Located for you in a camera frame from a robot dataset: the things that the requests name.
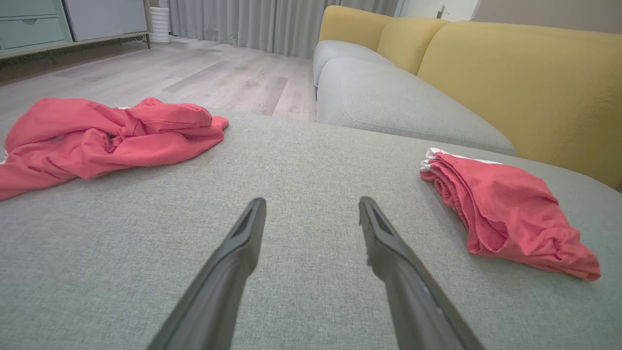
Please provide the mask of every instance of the gray fabric upholstery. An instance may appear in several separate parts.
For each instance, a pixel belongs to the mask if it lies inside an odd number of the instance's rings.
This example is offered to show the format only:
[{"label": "gray fabric upholstery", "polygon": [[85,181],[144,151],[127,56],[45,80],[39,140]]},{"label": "gray fabric upholstery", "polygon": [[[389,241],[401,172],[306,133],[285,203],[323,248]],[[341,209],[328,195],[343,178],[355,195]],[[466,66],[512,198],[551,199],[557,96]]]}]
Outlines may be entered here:
[{"label": "gray fabric upholstery", "polygon": [[[0,348],[144,349],[254,197],[267,200],[233,349],[397,349],[366,265],[371,196],[489,349],[618,349],[622,194],[565,169],[450,144],[211,110],[224,142],[189,161],[0,202]],[[470,255],[419,177],[435,146],[542,177],[600,259],[589,283]]]},{"label": "gray fabric upholstery", "polygon": [[324,66],[317,121],[514,154],[499,130],[440,90],[405,70],[363,60]]},{"label": "gray fabric upholstery", "polygon": [[315,82],[315,86],[318,86],[320,73],[324,65],[335,57],[360,59],[394,67],[394,64],[390,60],[365,46],[337,40],[322,40],[317,44],[315,52],[313,53],[313,81]]}]

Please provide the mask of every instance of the drawer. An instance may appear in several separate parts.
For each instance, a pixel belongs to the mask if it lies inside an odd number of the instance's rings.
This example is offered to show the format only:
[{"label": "drawer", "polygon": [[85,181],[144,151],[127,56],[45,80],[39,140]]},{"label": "drawer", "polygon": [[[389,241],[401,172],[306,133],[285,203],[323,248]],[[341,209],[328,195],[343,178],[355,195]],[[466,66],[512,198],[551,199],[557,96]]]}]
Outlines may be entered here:
[{"label": "drawer", "polygon": [[63,40],[65,36],[57,17],[0,21],[2,49]]},{"label": "drawer", "polygon": [[0,17],[56,14],[54,0],[0,0]]}]

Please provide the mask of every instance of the wooden floor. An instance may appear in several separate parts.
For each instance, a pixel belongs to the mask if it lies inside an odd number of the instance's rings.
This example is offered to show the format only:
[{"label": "wooden floor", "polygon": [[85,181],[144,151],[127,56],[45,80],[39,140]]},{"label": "wooden floor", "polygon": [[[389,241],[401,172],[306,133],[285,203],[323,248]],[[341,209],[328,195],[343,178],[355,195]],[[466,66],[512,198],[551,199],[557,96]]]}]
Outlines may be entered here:
[{"label": "wooden floor", "polygon": [[4,124],[0,129],[6,130],[7,123],[13,124],[44,97],[87,98],[109,106],[133,106],[143,98],[156,97],[208,109],[315,118],[309,59],[186,38],[151,47],[147,50],[142,42],[108,45],[95,53],[84,50],[56,57],[57,63],[44,69],[5,65],[4,72],[0,70],[3,76],[18,77],[0,83],[0,123]]}]

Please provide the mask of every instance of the yellow cushion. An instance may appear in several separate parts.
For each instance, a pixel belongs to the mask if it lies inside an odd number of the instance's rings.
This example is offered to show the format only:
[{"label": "yellow cushion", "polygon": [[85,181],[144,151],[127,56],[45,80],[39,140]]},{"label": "yellow cushion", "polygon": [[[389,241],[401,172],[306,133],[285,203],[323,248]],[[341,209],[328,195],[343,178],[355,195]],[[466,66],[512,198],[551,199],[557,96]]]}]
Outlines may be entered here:
[{"label": "yellow cushion", "polygon": [[622,35],[451,23],[418,76],[488,120],[518,156],[622,182]]},{"label": "yellow cushion", "polygon": [[393,17],[331,5],[324,10],[321,40],[352,42],[376,51],[384,26]]},{"label": "yellow cushion", "polygon": [[436,18],[392,19],[384,27],[377,51],[395,66],[417,75],[430,40],[448,23]]}]

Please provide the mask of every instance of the crumpled red cloth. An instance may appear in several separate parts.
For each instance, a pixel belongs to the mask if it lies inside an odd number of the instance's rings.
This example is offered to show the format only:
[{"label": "crumpled red cloth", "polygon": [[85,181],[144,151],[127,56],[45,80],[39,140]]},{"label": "crumpled red cloth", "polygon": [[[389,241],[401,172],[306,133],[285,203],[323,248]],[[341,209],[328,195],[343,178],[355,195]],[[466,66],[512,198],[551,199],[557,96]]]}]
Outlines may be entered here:
[{"label": "crumpled red cloth", "polygon": [[91,179],[133,166],[179,163],[222,141],[228,124],[205,108],[155,98],[127,109],[44,98],[6,138],[0,201],[77,176]]},{"label": "crumpled red cloth", "polygon": [[421,178],[434,182],[444,203],[461,218],[470,253],[587,281],[600,278],[596,255],[581,244],[579,231],[569,225],[542,179],[505,164],[435,155]]}]

